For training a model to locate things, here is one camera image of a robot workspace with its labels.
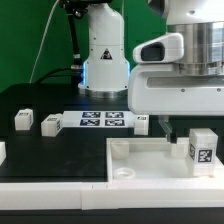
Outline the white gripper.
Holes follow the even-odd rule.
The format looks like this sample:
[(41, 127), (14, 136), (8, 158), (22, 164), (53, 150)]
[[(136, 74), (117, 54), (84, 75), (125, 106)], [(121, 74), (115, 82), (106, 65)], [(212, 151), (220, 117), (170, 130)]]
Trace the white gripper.
[(160, 115), (168, 142), (176, 130), (167, 115), (224, 116), (224, 75), (179, 75), (174, 64), (137, 65), (131, 72), (128, 108), (137, 115)]

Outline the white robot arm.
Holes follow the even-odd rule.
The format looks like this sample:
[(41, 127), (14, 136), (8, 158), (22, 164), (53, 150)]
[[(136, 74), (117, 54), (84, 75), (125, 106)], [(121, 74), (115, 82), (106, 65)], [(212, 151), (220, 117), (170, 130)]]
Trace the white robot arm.
[(105, 42), (106, 7), (90, 9), (91, 53), (84, 89), (95, 95), (128, 86), (128, 107), (143, 115), (224, 115), (224, 0), (148, 0), (166, 33), (133, 49), (129, 77)]

